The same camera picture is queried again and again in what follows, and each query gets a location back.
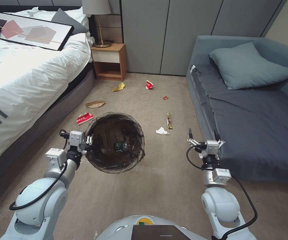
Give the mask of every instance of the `trash can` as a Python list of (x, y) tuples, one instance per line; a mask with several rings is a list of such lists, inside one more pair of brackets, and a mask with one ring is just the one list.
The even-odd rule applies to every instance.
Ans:
[(88, 126), (86, 134), (93, 136), (93, 150), (85, 156), (102, 172), (128, 171), (145, 156), (142, 128), (125, 113), (108, 112), (97, 117)]

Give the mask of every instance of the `white bedsheet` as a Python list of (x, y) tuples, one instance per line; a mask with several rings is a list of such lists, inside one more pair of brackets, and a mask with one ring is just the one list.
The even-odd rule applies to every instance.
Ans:
[(0, 155), (65, 91), (91, 59), (84, 33), (62, 51), (0, 40)]

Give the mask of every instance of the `picture frame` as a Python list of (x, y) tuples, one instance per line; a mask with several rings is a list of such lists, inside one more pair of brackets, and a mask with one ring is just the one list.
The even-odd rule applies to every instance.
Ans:
[(0, 13), (0, 39), (61, 51), (74, 30), (72, 25)]

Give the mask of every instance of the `beige carpet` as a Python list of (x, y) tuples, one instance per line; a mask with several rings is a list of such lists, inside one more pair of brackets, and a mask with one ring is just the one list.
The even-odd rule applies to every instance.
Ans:
[[(145, 81), (154, 84), (145, 89)], [(116, 81), (99, 81), (87, 98), (62, 122), (32, 144), (0, 179), (0, 237), (13, 212), (8, 206), (18, 193), (34, 180), (43, 177), (47, 167), (44, 154), (51, 147), (62, 148), (58, 136), (67, 131), (85, 130), (78, 126), (77, 116), (89, 111), (94, 116), (114, 111), (132, 115), (142, 126), (145, 136), (144, 159), (132, 170), (114, 175), (95, 169), (85, 158), (69, 187), (69, 198), (54, 231), (54, 239), (94, 239), (113, 221), (135, 214), (163, 217), (210, 239), (209, 219), (201, 204), (205, 187), (202, 172), (192, 167), (185, 153), (188, 129), (202, 141), (198, 121), (184, 77), (127, 74), (122, 91), (112, 92)], [(89, 109), (84, 103), (106, 100), (101, 108)], [(170, 135), (155, 133), (166, 128), (166, 112), (171, 112), (174, 129)], [(201, 164), (195, 152), (191, 159)], [(243, 182), (258, 211), (258, 220), (250, 227), (257, 239), (288, 239), (288, 185)], [(242, 190), (234, 180), (231, 191), (239, 200), (246, 221), (253, 212)]]

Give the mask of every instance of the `wooden nightstand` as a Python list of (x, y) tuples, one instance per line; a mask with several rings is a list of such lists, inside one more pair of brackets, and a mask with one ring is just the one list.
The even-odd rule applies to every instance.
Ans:
[(91, 47), (97, 79), (123, 81), (126, 76), (126, 47), (112, 43), (107, 48)]

